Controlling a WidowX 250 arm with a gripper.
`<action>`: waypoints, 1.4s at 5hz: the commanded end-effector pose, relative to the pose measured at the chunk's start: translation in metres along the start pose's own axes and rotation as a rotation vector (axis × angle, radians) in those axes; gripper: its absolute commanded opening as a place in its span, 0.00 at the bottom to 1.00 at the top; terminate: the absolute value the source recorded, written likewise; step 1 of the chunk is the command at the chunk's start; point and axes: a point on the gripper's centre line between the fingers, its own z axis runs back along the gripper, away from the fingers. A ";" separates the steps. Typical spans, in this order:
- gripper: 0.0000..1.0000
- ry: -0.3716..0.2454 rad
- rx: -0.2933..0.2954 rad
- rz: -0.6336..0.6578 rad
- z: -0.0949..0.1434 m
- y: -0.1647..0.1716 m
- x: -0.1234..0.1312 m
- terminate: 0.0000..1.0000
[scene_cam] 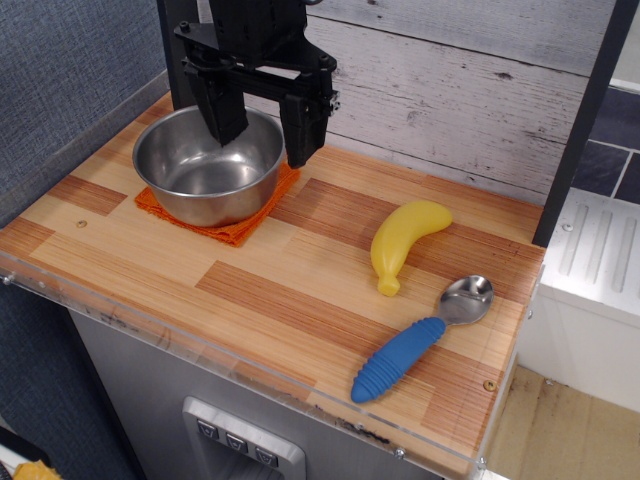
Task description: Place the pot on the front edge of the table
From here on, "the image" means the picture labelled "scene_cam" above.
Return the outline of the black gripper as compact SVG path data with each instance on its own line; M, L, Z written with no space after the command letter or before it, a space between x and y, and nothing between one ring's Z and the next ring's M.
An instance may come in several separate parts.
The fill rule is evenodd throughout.
M280 101L290 168L302 168L325 143L338 108L334 57L306 38L310 1L211 1L212 21L182 21L183 68L210 134L221 146L247 127L246 93Z

